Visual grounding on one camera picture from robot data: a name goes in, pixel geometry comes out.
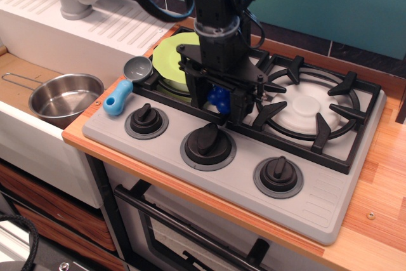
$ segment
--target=oven window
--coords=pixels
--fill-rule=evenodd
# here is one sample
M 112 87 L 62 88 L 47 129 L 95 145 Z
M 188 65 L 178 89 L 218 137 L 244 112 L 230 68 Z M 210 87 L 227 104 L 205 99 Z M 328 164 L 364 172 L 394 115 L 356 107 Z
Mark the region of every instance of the oven window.
M 150 251 L 176 270 L 239 270 L 157 220 L 140 214 Z

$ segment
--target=white burner cap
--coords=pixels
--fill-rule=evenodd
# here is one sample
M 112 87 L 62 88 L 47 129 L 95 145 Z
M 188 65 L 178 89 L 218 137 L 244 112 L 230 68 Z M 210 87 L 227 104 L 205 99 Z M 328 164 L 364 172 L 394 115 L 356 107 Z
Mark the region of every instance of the white burner cap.
M 291 131 L 315 135 L 317 113 L 323 116 L 333 131 L 340 122 L 340 115 L 329 108 L 330 104 L 337 104 L 337 100 L 327 94 L 325 87 L 318 84 L 289 85 L 286 93 L 275 95 L 272 103 L 282 101 L 286 101 L 287 106 L 273 120 Z

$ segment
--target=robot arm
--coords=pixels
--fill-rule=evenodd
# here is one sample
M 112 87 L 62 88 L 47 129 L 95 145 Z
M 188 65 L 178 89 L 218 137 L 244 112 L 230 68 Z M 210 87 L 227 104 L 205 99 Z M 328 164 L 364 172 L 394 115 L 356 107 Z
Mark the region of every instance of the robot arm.
M 251 47 L 251 22 L 259 22 L 248 10 L 253 0 L 185 0 L 187 12 L 172 15 L 158 8 L 151 0 L 137 0 L 152 16 L 165 22 L 177 22 L 191 14 L 195 5 L 195 31 L 200 46 L 178 47 L 185 71 L 192 106 L 201 108 L 213 84 L 230 91 L 230 117 L 241 124 L 261 98 L 267 75 L 254 66 L 248 57 Z

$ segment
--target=blue object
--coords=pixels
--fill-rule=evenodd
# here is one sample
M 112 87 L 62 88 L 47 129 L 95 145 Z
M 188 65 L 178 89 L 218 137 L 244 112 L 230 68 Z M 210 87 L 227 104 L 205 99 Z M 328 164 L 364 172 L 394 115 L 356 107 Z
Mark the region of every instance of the blue object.
M 229 114 L 231 111 L 230 92 L 227 89 L 213 86 L 207 94 L 207 101 L 216 106 L 220 114 Z
M 114 91 L 104 100 L 103 108 L 111 116 L 118 116 L 124 109 L 127 96 L 133 92 L 133 82 L 123 80 Z

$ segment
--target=black control knob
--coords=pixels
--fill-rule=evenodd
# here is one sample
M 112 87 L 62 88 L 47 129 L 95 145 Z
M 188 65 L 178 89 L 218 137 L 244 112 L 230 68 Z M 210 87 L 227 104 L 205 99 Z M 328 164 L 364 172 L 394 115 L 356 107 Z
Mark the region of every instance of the black control knob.
M 147 135 L 157 131 L 161 126 L 162 117 L 149 103 L 134 111 L 131 116 L 130 127 L 136 133 Z
M 285 157 L 272 159 L 259 174 L 262 184 L 274 192 L 287 192 L 298 182 L 298 175 L 292 163 Z
M 224 161 L 231 149 L 232 143 L 226 133 L 213 123 L 193 131 L 185 142 L 186 155 L 193 162 L 203 165 Z

